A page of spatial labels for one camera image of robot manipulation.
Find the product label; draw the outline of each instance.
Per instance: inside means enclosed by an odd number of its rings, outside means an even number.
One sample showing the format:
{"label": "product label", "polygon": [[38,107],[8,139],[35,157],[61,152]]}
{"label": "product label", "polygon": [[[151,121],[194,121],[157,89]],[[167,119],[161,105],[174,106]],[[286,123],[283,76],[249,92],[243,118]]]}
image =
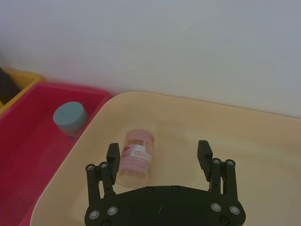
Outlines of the product label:
{"label": "product label", "polygon": [[150,174],[151,151],[142,145],[127,145],[122,151],[120,170]]}

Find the black object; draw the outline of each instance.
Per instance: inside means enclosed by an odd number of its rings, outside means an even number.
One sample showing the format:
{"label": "black object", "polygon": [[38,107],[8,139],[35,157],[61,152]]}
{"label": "black object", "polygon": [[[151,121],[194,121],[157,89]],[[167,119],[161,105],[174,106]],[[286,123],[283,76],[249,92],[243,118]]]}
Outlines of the black object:
{"label": "black object", "polygon": [[20,89],[10,78],[10,76],[0,67],[0,101],[6,104],[15,95],[20,92]]}
{"label": "black object", "polygon": [[[118,144],[111,144],[107,162],[86,166],[89,207],[87,226],[241,226],[246,213],[238,201],[235,162],[213,158],[207,141],[198,142],[198,160],[209,191],[183,186],[153,186],[115,194]],[[221,177],[223,194],[221,194]],[[100,198],[99,181],[104,198]]]}

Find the beige plastic tray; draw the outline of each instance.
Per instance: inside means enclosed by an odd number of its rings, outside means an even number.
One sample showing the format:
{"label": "beige plastic tray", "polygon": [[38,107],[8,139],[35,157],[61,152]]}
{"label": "beige plastic tray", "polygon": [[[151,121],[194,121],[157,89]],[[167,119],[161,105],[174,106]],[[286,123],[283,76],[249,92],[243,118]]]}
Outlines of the beige plastic tray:
{"label": "beige plastic tray", "polygon": [[[40,197],[31,226],[83,226],[85,166],[105,161],[110,143],[122,148],[125,134],[134,128],[155,136],[149,185],[207,190],[197,160],[198,140],[205,139],[215,157],[237,163],[245,226],[301,225],[301,120],[131,92],[110,100],[90,123]],[[118,184],[114,189],[129,190]]]}

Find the jar lid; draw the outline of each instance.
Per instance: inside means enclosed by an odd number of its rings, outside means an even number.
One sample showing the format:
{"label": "jar lid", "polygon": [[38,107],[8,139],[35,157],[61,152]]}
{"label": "jar lid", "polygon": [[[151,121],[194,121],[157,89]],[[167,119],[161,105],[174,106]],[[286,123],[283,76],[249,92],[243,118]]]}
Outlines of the jar lid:
{"label": "jar lid", "polygon": [[88,120],[83,105],[72,101],[63,104],[53,114],[54,123],[64,132],[74,132],[82,129]]}
{"label": "jar lid", "polygon": [[153,143],[154,137],[149,131],[134,129],[127,133],[126,140],[143,140],[148,143]]}

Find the silver screw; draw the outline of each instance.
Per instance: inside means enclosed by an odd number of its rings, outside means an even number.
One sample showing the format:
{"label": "silver screw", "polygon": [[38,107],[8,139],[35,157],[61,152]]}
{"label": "silver screw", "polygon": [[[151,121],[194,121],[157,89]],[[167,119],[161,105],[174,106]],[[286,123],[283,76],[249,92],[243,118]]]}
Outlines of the silver screw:
{"label": "silver screw", "polygon": [[118,209],[116,206],[111,206],[108,208],[108,211],[107,213],[110,215],[110,216],[113,216],[117,213]]}
{"label": "silver screw", "polygon": [[106,168],[107,167],[107,163],[103,163],[103,164],[101,164],[100,166],[102,167],[102,168]]}
{"label": "silver screw", "polygon": [[215,211],[215,212],[221,212],[222,207],[221,207],[220,204],[214,202],[214,203],[211,204],[211,209],[212,209],[213,211]]}
{"label": "silver screw", "polygon": [[230,209],[230,212],[235,215],[240,214],[240,209],[237,206],[230,206],[229,209]]}
{"label": "silver screw", "polygon": [[215,164],[220,164],[220,161],[219,161],[218,159],[214,159],[213,162],[214,162]]}
{"label": "silver screw", "polygon": [[98,218],[98,216],[99,216],[99,211],[98,210],[94,210],[94,211],[90,212],[90,214],[89,214],[89,218],[91,220],[94,220],[94,219]]}

